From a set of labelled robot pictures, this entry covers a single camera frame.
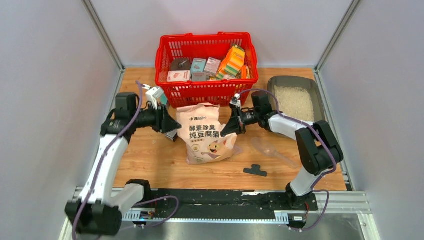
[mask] pink box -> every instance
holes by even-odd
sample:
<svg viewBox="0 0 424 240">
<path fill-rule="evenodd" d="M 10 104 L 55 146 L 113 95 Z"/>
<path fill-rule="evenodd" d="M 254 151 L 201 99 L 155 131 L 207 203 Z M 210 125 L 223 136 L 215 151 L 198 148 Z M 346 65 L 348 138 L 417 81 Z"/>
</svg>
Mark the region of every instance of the pink box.
<svg viewBox="0 0 424 240">
<path fill-rule="evenodd" d="M 190 80 L 190 71 L 169 71 L 167 82 L 187 82 Z"/>
</svg>

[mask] floor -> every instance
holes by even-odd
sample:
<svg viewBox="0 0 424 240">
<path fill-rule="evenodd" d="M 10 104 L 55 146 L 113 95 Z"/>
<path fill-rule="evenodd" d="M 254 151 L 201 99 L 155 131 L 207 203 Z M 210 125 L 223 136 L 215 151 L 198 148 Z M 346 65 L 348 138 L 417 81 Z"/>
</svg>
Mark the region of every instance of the floor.
<svg viewBox="0 0 424 240">
<path fill-rule="evenodd" d="M 314 223 L 318 214 L 308 217 Z M 82 240 L 95 240 L 97 236 L 83 235 Z M 126 240 L 364 240 L 361 223 L 356 214 L 326 214 L 317 228 L 302 233 L 289 230 L 286 225 L 250 223 L 183 223 L 166 222 L 152 228 L 134 228 L 132 222 L 123 222 L 118 235 L 108 239 Z"/>
<path fill-rule="evenodd" d="M 259 68 L 259 81 L 254 88 L 267 89 L 268 80 L 274 76 L 299 76 L 314 79 L 310 68 Z M 120 92 L 138 93 L 135 83 L 155 85 L 154 68 L 127 68 Z M 246 107 L 252 106 L 249 97 Z M 175 118 L 176 111 L 169 110 Z M 231 111 L 222 107 L 219 120 L 227 123 Z M 291 169 L 276 158 L 264 156 L 251 143 L 253 137 L 264 138 L 272 143 L 278 151 L 301 165 L 297 144 L 294 140 L 277 136 L 265 131 L 257 124 L 247 127 L 247 133 L 237 137 L 236 145 L 243 150 L 242 154 L 229 160 L 199 165 L 186 163 L 187 148 L 182 139 L 171 142 L 164 135 L 150 128 L 138 129 L 131 138 L 130 145 L 122 157 L 116 174 L 114 187 L 122 188 L 130 179 L 148 180 L 152 188 L 168 189 L 227 189 L 227 190 L 284 190 L 286 185 L 297 175 L 299 168 Z M 252 164 L 259 164 L 267 177 L 251 175 L 243 172 Z M 316 189 L 330 191 L 346 191 L 340 167 L 333 174 L 327 175 L 316 186 Z"/>
</svg>

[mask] cat litter box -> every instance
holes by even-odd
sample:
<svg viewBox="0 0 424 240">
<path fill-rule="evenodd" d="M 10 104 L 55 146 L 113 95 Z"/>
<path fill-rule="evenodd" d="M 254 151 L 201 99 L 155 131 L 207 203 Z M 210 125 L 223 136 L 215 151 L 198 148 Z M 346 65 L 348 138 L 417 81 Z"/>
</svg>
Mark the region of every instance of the cat litter box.
<svg viewBox="0 0 424 240">
<path fill-rule="evenodd" d="M 268 82 L 268 91 L 279 102 L 279 110 L 290 117 L 303 121 L 325 120 L 324 106 L 317 83 L 299 76 L 274 76 Z M 276 103 L 269 97 L 272 108 Z"/>
</svg>

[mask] small box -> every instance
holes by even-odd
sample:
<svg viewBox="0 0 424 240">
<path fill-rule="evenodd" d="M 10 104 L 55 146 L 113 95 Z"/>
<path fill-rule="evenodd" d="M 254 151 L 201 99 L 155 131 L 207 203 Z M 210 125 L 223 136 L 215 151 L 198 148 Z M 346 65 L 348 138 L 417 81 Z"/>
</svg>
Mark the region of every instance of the small box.
<svg viewBox="0 0 424 240">
<path fill-rule="evenodd" d="M 231 75 L 225 74 L 224 77 L 222 79 L 226 79 L 226 80 L 233 80 L 233 79 L 237 79 Z"/>
<path fill-rule="evenodd" d="M 201 73 L 205 70 L 206 59 L 203 58 L 194 58 L 193 63 L 191 64 L 191 73 Z"/>
<path fill-rule="evenodd" d="M 221 61 L 215 59 L 213 57 L 209 57 L 207 59 L 206 66 L 204 67 L 204 71 L 209 77 L 215 77 L 218 72 L 218 68 L 220 67 Z"/>
<path fill-rule="evenodd" d="M 205 72 L 193 72 L 191 74 L 191 80 L 193 82 L 204 82 L 207 80 L 207 76 Z"/>
<path fill-rule="evenodd" d="M 187 82 L 190 80 L 190 71 L 169 71 L 167 82 Z"/>
<path fill-rule="evenodd" d="M 238 79 L 250 79 L 251 74 L 249 72 L 249 67 L 246 65 L 242 66 L 240 72 L 238 72 L 236 77 Z"/>
<path fill-rule="evenodd" d="M 188 57 L 177 58 L 171 63 L 171 71 L 187 71 L 190 70 L 192 64 Z"/>
<path fill-rule="evenodd" d="M 237 76 L 245 63 L 245 57 L 246 53 L 243 48 L 236 44 L 233 45 L 219 66 L 218 75 L 216 75 L 216 77 L 218 79 L 223 79 L 226 74 L 233 77 Z"/>
</svg>

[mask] cable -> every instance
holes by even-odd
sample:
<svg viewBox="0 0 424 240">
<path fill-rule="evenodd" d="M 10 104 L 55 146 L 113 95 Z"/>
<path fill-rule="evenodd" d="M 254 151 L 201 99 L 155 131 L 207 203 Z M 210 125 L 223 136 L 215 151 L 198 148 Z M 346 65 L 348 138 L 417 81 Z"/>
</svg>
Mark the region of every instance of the cable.
<svg viewBox="0 0 424 240">
<path fill-rule="evenodd" d="M 111 118 L 112 118 L 112 116 L 114 115 L 114 113 L 115 113 L 115 109 L 112 109 L 112 110 L 109 112 L 109 114 L 107 115 L 107 119 L 111 119 Z"/>
<path fill-rule="evenodd" d="M 243 113 L 245 113 L 245 111 L 243 111 L 243 110 L 252 110 L 253 108 L 252 107 L 243 107 L 242 109 L 241 109 L 241 111 L 243 112 Z"/>
<path fill-rule="evenodd" d="M 311 130 L 311 132 L 315 135 L 315 137 L 316 137 L 316 139 L 318 139 L 318 141 L 321 143 L 321 145 L 322 145 L 322 147 L 325 149 L 325 151 L 327 152 L 327 154 L 328 154 L 328 156 L 330 157 L 330 159 L 331 159 L 331 162 L 332 162 L 332 164 L 333 164 L 333 168 L 331 169 L 331 170 L 329 170 L 329 171 L 326 171 L 326 172 L 323 172 L 316 180 L 315 180 L 315 182 L 313 182 L 313 184 L 312 184 L 312 186 L 311 186 L 311 189 L 313 190 L 314 189 L 314 187 L 315 187 L 315 185 L 317 185 L 317 183 L 325 176 L 325 175 L 328 175 L 328 174 L 331 174 L 331 173 L 334 173 L 335 171 L 336 171 L 336 169 L 337 169 L 337 162 L 336 162 L 336 160 L 334 159 L 334 156 L 332 155 L 332 153 L 330 152 L 330 150 L 329 150 L 329 148 L 327 147 L 327 145 L 324 143 L 324 141 L 323 141 L 323 139 L 320 137 L 320 135 L 318 135 L 318 133 L 317 133 L 317 131 L 311 126 L 311 125 L 309 125 L 309 124 L 307 124 L 306 122 L 304 122 L 304 121 L 301 121 L 301 120 L 299 120 L 299 119 L 296 119 L 296 118 L 294 118 L 294 117 L 290 117 L 290 116 L 287 116 L 287 115 L 283 115 L 283 113 L 281 113 L 281 111 L 280 111 L 280 106 L 279 106 L 279 102 L 278 102 L 278 99 L 277 99 L 277 97 L 272 93 L 272 92 L 270 92 L 270 91 L 268 91 L 268 90 L 265 90 L 265 89 L 261 89 L 261 88 L 251 88 L 251 89 L 246 89 L 246 90 L 243 90 L 243 91 L 241 91 L 241 92 L 239 92 L 238 94 L 241 96 L 242 94 L 244 94 L 244 93 L 246 93 L 246 92 L 250 92 L 250 91 L 263 91 L 263 92 L 266 92 L 267 94 L 269 94 L 271 97 L 273 97 L 274 98 L 274 100 L 275 100 L 275 105 L 276 105 L 276 112 L 278 113 L 278 115 L 280 115 L 282 118 L 286 118 L 286 119 L 288 119 L 288 120 L 291 120 L 291 121 L 293 121 L 293 122 L 295 122 L 295 123 L 298 123 L 298 124 L 302 124 L 302 125 L 304 125 L 304 126 L 306 126 L 309 130 Z M 307 227 L 307 228 L 303 228 L 303 229 L 299 229 L 299 228 L 293 228 L 293 227 L 289 227 L 289 229 L 293 229 L 293 230 L 295 230 L 295 231 L 297 231 L 297 232 L 304 232 L 304 231 L 309 231 L 309 230 L 311 230 L 311 229 L 313 229 L 313 228 L 315 228 L 320 222 L 321 222 L 321 219 L 323 218 L 323 216 L 324 216 L 324 213 L 326 212 L 326 210 L 327 210 L 327 206 L 328 206 L 328 204 L 329 204 L 329 201 L 330 201 L 330 192 L 328 191 L 328 190 L 316 190 L 316 191 L 314 191 L 315 193 L 321 193 L 321 192 L 326 192 L 327 193 L 327 199 L 326 199 L 326 201 L 325 201 L 325 205 L 324 205 L 324 208 L 322 209 L 322 213 L 321 213 L 321 215 L 319 216 L 319 218 L 318 218 L 318 220 L 312 225 L 312 226 L 310 226 L 310 227 Z"/>
<path fill-rule="evenodd" d="M 138 90 L 140 92 L 140 100 L 138 101 L 137 112 L 135 112 L 135 115 L 132 117 L 132 119 L 128 123 L 128 125 L 126 125 L 122 129 L 122 131 L 119 132 L 118 135 L 116 135 L 116 137 L 109 143 L 109 145 L 106 146 L 106 148 L 104 149 L 103 153 L 101 154 L 100 160 L 98 161 L 97 168 L 96 168 L 96 170 L 94 172 L 94 177 L 93 177 L 93 180 L 91 182 L 90 189 L 88 190 L 87 196 L 85 196 L 84 201 L 82 202 L 81 206 L 78 209 L 78 212 L 76 213 L 75 220 L 73 221 L 73 225 L 72 225 L 72 239 L 73 240 L 77 240 L 77 225 L 78 225 L 78 222 L 80 221 L 81 214 L 83 213 L 84 208 L 86 207 L 86 205 L 87 205 L 87 203 L 88 203 L 91 195 L 93 194 L 93 190 L 94 190 L 94 188 L 96 186 L 97 178 L 99 177 L 100 169 L 102 168 L 103 160 L 108 155 L 108 151 L 112 147 L 112 145 L 120 137 L 122 137 L 124 135 L 124 133 L 131 127 L 131 125 L 133 125 L 133 123 L 137 119 L 137 116 L 140 113 L 140 109 L 141 109 L 142 101 L 143 101 L 143 86 L 144 86 L 144 84 L 141 84 L 139 81 L 135 81 L 135 82 L 137 83 Z"/>
<path fill-rule="evenodd" d="M 309 204 L 307 202 L 305 202 L 306 205 L 306 214 L 305 214 L 305 221 L 306 219 L 308 219 L 308 215 L 309 215 Z"/>
<path fill-rule="evenodd" d="M 148 106 L 152 105 L 151 101 L 146 102 L 146 106 L 144 106 L 143 110 L 146 110 Z"/>
<path fill-rule="evenodd" d="M 145 225 L 144 226 L 145 228 L 153 228 L 153 227 L 159 226 L 159 225 L 165 223 L 166 221 L 168 221 L 169 219 L 171 219 L 175 215 L 175 213 L 177 212 L 178 208 L 180 207 L 180 201 L 178 200 L 178 198 L 176 196 L 171 195 L 171 196 L 159 197 L 159 198 L 156 198 L 156 199 L 153 199 L 153 200 L 150 200 L 150 201 L 139 202 L 139 203 L 137 203 L 133 206 L 133 208 L 141 207 L 143 205 L 154 203 L 154 202 L 157 202 L 157 201 L 160 201 L 160 200 L 165 200 L 165 199 L 175 199 L 176 200 L 176 206 L 175 206 L 175 209 L 173 210 L 173 212 L 168 217 L 166 217 L 164 220 L 162 220 L 160 222 L 157 222 L 157 223 L 154 223 L 154 224 L 151 224 L 151 225 Z M 119 232 L 125 231 L 125 230 L 128 230 L 128 229 L 132 229 L 132 228 L 134 228 L 134 226 L 128 226 L 128 227 L 122 228 Z"/>
<path fill-rule="evenodd" d="M 155 206 L 154 206 L 154 213 L 153 213 L 153 216 L 158 212 L 158 202 L 157 201 L 155 201 L 154 202 L 154 204 L 155 204 Z"/>
</svg>

